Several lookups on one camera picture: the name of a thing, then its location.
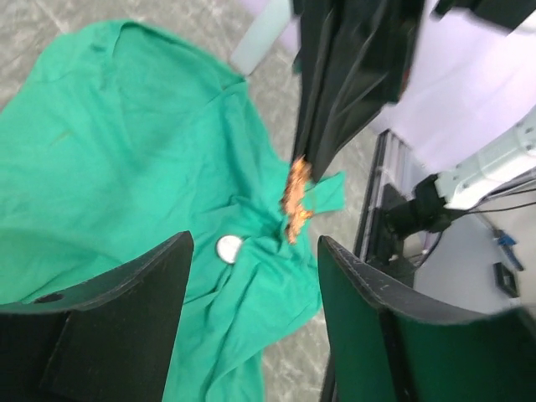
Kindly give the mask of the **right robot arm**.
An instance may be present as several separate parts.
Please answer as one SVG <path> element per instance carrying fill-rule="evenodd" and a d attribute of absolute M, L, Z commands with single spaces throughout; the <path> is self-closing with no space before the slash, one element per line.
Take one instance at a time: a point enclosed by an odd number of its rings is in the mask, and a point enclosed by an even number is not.
<path fill-rule="evenodd" d="M 292 153 L 313 182 L 372 122 L 435 173 L 390 214 L 439 232 L 535 166 L 532 1 L 298 1 L 301 105 Z"/>

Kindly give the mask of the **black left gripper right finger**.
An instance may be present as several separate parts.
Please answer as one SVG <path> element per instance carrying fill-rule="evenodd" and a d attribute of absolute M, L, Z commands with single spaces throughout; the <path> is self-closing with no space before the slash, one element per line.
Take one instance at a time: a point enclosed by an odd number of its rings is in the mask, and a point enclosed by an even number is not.
<path fill-rule="evenodd" d="M 341 401 L 532 401 L 529 307 L 454 307 L 363 263 L 330 237 L 318 269 Z"/>

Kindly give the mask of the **green garment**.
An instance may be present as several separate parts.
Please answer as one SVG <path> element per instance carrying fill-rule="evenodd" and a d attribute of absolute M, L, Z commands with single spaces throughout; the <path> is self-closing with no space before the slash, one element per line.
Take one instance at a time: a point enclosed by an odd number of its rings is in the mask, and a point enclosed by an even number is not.
<path fill-rule="evenodd" d="M 322 305 L 291 245 L 276 154 L 246 81 L 133 21 L 59 36 L 1 113 L 1 300 L 89 280 L 178 232 L 194 252 L 163 398 L 262 401 L 264 350 Z M 233 265 L 224 235 L 244 243 Z"/>

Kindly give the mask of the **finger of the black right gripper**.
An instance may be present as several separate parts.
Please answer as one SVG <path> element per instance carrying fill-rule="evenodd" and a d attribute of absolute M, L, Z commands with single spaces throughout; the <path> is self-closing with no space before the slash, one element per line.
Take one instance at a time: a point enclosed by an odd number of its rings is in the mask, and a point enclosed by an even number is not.
<path fill-rule="evenodd" d="M 301 76 L 301 102 L 297 118 L 292 159 L 309 157 L 312 126 L 322 92 L 333 29 L 332 1 L 295 1 L 294 14 L 300 18 L 300 48 L 296 70 Z"/>
<path fill-rule="evenodd" d="M 318 182 L 337 153 L 407 86 L 422 1 L 332 1 L 332 41 L 307 158 Z"/>

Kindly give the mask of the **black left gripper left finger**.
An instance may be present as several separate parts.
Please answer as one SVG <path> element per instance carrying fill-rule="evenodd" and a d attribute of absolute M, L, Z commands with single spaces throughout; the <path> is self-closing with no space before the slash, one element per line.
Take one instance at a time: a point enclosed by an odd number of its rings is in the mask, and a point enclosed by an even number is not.
<path fill-rule="evenodd" d="M 2 400 L 159 401 L 192 257 L 182 232 L 79 285 L 2 306 Z"/>

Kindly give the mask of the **gold brooch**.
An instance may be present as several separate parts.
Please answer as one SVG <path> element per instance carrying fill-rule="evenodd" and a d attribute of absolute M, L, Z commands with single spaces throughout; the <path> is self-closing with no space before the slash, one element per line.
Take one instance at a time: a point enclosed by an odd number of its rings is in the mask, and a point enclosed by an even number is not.
<path fill-rule="evenodd" d="M 297 158 L 291 165 L 280 201 L 281 210 L 288 218 L 285 234 L 291 245 L 297 242 L 305 223 L 313 216 L 313 212 L 303 205 L 310 175 L 311 165 L 303 156 Z"/>

